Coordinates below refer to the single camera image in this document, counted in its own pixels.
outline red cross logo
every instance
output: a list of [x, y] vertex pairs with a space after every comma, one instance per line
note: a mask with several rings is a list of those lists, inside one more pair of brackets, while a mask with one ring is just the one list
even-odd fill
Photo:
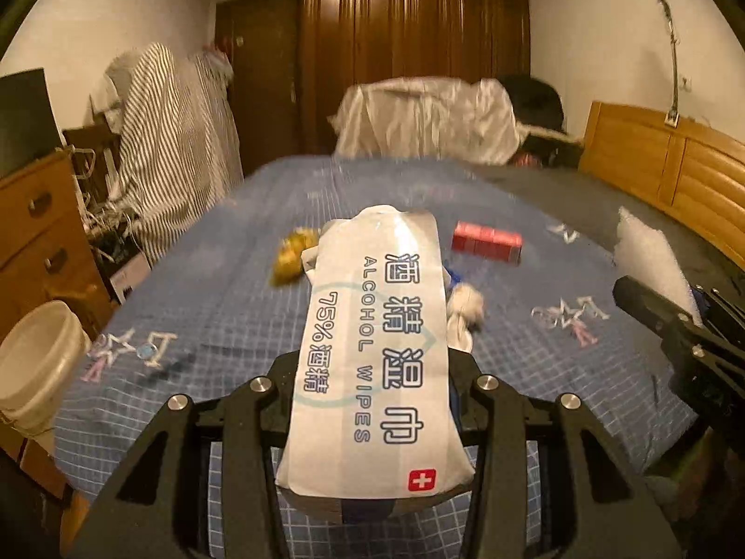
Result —
[[434, 489], [434, 482], [437, 479], [437, 470], [420, 469], [409, 473], [409, 491], [426, 492]]

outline bedsheet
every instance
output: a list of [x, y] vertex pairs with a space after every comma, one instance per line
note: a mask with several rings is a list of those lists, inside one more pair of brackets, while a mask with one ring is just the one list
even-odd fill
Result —
[[[612, 301], [611, 255], [456, 163], [294, 157], [260, 169], [186, 233], [114, 315], [93, 345], [55, 421], [55, 460], [94, 498], [133, 440], [176, 393], [195, 401], [230, 393], [301, 341], [310, 285], [268, 284], [279, 239], [388, 203], [432, 212], [442, 257], [484, 295], [474, 358], [523, 394], [573, 392], [642, 471], [694, 420], [654, 375], [633, 337], [648, 332]], [[458, 220], [523, 235], [519, 266], [452, 252]], [[572, 318], [575, 326], [562, 325]], [[223, 547], [221, 446], [210, 466], [210, 545]], [[528, 461], [528, 538], [539, 534], [540, 481]], [[328, 525], [280, 499], [293, 557], [458, 555], [469, 497], [367, 525]]]

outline drawer handle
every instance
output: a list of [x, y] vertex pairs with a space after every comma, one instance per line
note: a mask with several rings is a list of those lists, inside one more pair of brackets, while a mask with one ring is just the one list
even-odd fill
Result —
[[53, 275], [59, 273], [62, 270], [62, 267], [65, 266], [66, 262], [67, 250], [60, 248], [55, 252], [54, 256], [51, 256], [44, 261], [44, 267], [46, 268], [47, 273]]
[[51, 205], [51, 193], [45, 191], [36, 199], [31, 199], [28, 203], [28, 213], [33, 217], [38, 217], [44, 214]]

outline wooden wardrobe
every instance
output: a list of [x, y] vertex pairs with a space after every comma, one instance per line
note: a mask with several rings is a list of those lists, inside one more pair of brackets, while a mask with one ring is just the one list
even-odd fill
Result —
[[304, 151], [331, 153], [352, 85], [530, 73], [528, 0], [302, 0], [298, 48]]

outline wooden cabinet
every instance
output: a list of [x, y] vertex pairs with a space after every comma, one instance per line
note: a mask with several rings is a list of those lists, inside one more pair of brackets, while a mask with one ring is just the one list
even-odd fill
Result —
[[68, 152], [3, 178], [0, 211], [0, 342], [48, 300], [67, 302], [97, 334], [112, 307], [77, 213]]
[[306, 152], [330, 153], [346, 89], [402, 76], [467, 82], [530, 73], [528, 0], [303, 0], [300, 108]]

